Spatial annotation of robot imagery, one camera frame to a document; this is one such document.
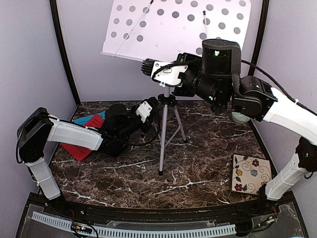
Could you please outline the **black metronome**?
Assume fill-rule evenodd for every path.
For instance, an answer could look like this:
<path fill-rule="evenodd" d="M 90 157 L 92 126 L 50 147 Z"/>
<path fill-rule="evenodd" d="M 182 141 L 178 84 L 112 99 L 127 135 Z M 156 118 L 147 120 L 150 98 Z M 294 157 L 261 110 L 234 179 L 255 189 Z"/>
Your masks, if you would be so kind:
<path fill-rule="evenodd" d="M 98 152 L 105 153 L 113 158 L 117 158 L 127 147 L 127 144 L 124 144 L 120 141 L 104 139 L 98 149 Z"/>

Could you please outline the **white music stand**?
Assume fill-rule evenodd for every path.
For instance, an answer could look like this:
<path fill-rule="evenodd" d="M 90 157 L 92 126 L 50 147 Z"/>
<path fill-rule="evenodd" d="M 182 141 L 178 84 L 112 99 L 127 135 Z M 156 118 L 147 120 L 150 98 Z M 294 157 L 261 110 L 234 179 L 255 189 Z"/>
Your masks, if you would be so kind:
<path fill-rule="evenodd" d="M 249 0 L 116 0 L 103 54 L 141 63 L 175 62 L 178 54 L 202 55 L 202 42 L 221 39 L 242 47 Z"/>

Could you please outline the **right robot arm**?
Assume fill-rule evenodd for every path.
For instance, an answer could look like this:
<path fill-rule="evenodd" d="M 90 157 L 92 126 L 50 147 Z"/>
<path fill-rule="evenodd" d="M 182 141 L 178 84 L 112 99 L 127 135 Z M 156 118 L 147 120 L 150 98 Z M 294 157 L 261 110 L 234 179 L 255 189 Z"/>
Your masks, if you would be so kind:
<path fill-rule="evenodd" d="M 232 115 L 271 122 L 300 136 L 290 162 L 270 182 L 260 188 L 260 199 L 253 211 L 263 215 L 303 175 L 317 170 L 317 116 L 297 103 L 279 84 L 271 86 L 254 77 L 241 77 L 241 49 L 238 43 L 206 39 L 202 55 L 179 54 L 175 64 L 185 66 L 180 78 L 182 87 L 210 103 L 221 114 L 232 105 Z"/>

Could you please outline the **red sheet music paper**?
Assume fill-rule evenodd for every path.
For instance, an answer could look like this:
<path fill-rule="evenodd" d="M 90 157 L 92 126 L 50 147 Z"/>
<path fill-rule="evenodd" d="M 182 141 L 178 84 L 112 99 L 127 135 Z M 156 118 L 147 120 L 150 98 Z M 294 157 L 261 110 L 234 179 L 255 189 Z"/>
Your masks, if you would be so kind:
<path fill-rule="evenodd" d="M 85 123 L 83 126 L 87 127 L 94 127 L 94 128 L 101 128 L 102 124 L 104 122 L 104 119 L 100 116 L 94 116 L 92 119 L 90 119 L 87 123 Z M 60 144 L 70 155 L 74 157 L 75 160 L 81 162 L 83 159 L 85 159 L 92 150 L 89 150 L 88 148 L 70 145 L 61 143 Z"/>

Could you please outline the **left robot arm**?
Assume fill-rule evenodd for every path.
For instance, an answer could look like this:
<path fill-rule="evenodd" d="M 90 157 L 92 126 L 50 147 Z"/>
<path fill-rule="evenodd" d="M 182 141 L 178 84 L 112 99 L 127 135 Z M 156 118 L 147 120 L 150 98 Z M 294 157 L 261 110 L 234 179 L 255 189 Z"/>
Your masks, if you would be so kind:
<path fill-rule="evenodd" d="M 62 120 L 43 107 L 37 108 L 17 130 L 16 161 L 27 165 L 37 186 L 51 200 L 51 209 L 59 216 L 66 216 L 70 206 L 61 198 L 62 192 L 44 159 L 46 143 L 79 146 L 116 158 L 130 146 L 133 133 L 138 130 L 147 133 L 151 129 L 158 103 L 157 98 L 150 97 L 130 110 L 124 104 L 114 104 L 106 110 L 101 128 Z"/>

